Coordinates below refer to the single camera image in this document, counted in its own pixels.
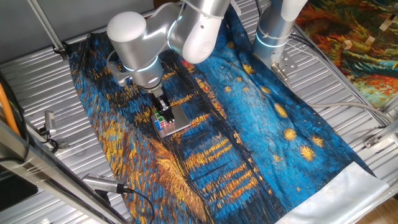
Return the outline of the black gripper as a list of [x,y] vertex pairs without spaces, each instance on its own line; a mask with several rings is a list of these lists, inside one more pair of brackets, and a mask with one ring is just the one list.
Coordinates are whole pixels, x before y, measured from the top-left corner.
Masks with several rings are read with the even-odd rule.
[[172,107],[169,107],[169,101],[165,93],[154,94],[151,93],[151,100],[157,109],[160,116],[163,116],[168,123],[173,123],[175,121],[174,115],[172,113]]

